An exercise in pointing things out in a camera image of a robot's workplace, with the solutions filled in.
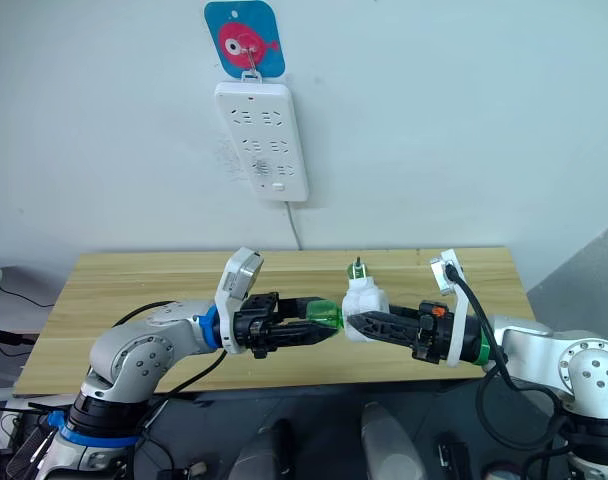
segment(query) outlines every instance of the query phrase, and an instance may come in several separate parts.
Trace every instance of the fish cartoon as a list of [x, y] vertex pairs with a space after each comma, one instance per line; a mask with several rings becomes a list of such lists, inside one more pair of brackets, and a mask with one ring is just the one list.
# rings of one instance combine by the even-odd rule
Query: fish cartoon
[[248, 51], [253, 55], [255, 65], [259, 65], [264, 54], [270, 48], [275, 51], [280, 46], [276, 41], [266, 43], [252, 28], [239, 22], [222, 25], [217, 35], [220, 50], [226, 59], [239, 68], [251, 68]]

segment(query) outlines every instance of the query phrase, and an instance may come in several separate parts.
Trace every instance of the green plastic part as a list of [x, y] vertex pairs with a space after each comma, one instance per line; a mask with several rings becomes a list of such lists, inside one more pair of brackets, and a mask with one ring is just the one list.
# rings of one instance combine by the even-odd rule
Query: green plastic part
[[488, 344], [488, 338], [486, 338], [484, 332], [482, 331], [480, 333], [482, 334], [482, 341], [480, 342], [480, 354], [473, 362], [473, 365], [484, 366], [488, 363], [488, 357], [491, 353], [491, 346]]
[[338, 330], [344, 325], [342, 321], [342, 309], [330, 300], [314, 300], [309, 302], [306, 306], [306, 319]]
[[346, 273], [348, 274], [348, 278], [354, 280], [356, 278], [364, 278], [368, 276], [368, 269], [366, 268], [366, 264], [362, 263], [360, 257], [357, 257], [353, 263], [351, 263], [346, 269]]

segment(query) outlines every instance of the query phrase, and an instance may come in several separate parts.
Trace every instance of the green ring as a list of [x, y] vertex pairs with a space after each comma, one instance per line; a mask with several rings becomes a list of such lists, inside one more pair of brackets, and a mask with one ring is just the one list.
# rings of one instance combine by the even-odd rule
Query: green ring
[[480, 354], [477, 356], [473, 365], [486, 365], [488, 363], [488, 357], [491, 354], [491, 346], [488, 344], [488, 339], [484, 332], [480, 332], [482, 334], [482, 341], [480, 342]]

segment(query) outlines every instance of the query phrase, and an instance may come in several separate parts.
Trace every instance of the wooden table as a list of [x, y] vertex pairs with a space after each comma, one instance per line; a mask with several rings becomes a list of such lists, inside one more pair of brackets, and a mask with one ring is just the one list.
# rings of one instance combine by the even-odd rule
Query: wooden table
[[[391, 303], [416, 307], [444, 300], [429, 260], [440, 250], [262, 252], [264, 266], [253, 292], [282, 298], [320, 296], [341, 302], [345, 270], [357, 255], [367, 263]], [[82, 255], [62, 291], [16, 388], [18, 395], [75, 393], [95, 339], [129, 311], [158, 300], [212, 298], [231, 252]], [[533, 318], [511, 255], [505, 248], [457, 250], [466, 277], [488, 314]], [[215, 355], [180, 361], [162, 379], [166, 391], [202, 370]], [[255, 360], [230, 355], [193, 390], [331, 383], [470, 378], [479, 367], [436, 366], [411, 359], [407, 348], [352, 343], [343, 332], [314, 346], [284, 348]]]

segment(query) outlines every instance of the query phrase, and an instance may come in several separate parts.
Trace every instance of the power outlet socket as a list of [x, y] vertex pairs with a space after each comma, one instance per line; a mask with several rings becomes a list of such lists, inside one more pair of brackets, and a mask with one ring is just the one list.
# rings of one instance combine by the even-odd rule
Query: power outlet socket
[[275, 83], [222, 82], [215, 101], [258, 197], [305, 201], [308, 182], [289, 89]]

